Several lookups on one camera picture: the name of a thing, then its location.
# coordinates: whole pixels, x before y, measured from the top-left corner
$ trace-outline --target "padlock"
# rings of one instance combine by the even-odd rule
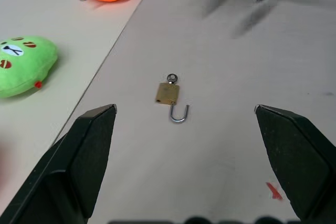
[[[180,91],[180,86],[176,85],[177,80],[178,80],[178,77],[174,73],[171,73],[170,75],[168,75],[167,82],[160,83],[159,89],[157,91],[158,93],[156,94],[155,100],[157,103],[170,105],[169,116],[172,122],[183,123],[187,119],[188,112],[189,112],[189,105],[185,107],[183,118],[176,119],[173,116],[174,107],[179,97],[178,92]]]
[[[179,97],[180,86],[176,85],[177,75],[171,73],[167,77],[167,82],[160,83],[158,93],[156,94],[156,102],[161,104],[176,104]]]

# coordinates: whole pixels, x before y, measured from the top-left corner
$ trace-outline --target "red mark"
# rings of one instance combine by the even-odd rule
[[[273,197],[272,197],[273,199],[283,200],[283,198],[280,195],[280,193],[278,192],[278,190],[271,183],[267,182],[266,185],[268,186],[268,188],[273,193]]]
[[[26,47],[36,47],[36,44],[34,42],[24,42],[23,45]]]
[[[42,82],[37,81],[37,82],[35,82],[34,86],[35,86],[35,88],[40,89],[40,88],[42,88]]]
[[[17,38],[14,38],[12,40],[23,40],[23,38],[22,37],[17,37]]]
[[[8,60],[1,60],[0,61],[0,68],[11,68],[12,67],[12,64],[10,61]]]

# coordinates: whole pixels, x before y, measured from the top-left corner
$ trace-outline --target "white table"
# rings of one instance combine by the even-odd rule
[[[62,127],[141,0],[0,0],[1,39],[38,35],[59,47],[44,87],[0,101],[0,214]]]
[[[89,223],[296,218],[266,186],[279,184],[253,111],[292,110],[336,143],[335,3],[144,0],[64,130],[89,109],[118,106]],[[182,125],[154,103],[171,72],[180,77],[177,114],[191,105]]]

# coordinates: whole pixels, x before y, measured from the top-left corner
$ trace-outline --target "padlock body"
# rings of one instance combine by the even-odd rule
[[[179,97],[180,86],[170,83],[160,83],[158,93],[156,94],[156,102],[161,104],[171,105],[172,103],[177,102],[177,98]]]

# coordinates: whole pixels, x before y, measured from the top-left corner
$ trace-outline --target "green stuffed toy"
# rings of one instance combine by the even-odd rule
[[[57,48],[41,37],[17,37],[0,42],[0,97],[11,97],[42,81],[57,60]]]

